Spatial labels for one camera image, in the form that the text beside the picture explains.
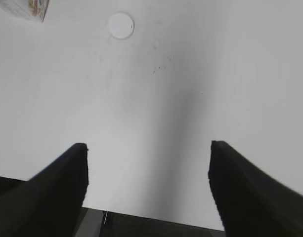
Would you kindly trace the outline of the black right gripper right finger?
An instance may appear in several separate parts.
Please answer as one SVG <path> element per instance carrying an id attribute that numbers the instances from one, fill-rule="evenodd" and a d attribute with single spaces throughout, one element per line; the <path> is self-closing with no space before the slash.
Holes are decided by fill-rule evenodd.
<path id="1" fill-rule="evenodd" d="M 224 141 L 212 141 L 208 171 L 227 237 L 303 237 L 303 196 Z"/>

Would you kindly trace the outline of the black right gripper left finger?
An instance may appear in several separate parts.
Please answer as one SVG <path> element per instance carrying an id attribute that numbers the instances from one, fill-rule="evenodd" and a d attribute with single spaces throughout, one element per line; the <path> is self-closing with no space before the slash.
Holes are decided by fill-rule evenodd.
<path id="1" fill-rule="evenodd" d="M 72 237 L 88 187 L 87 152 L 76 143 L 27 181 L 0 176 L 0 237 Z"/>

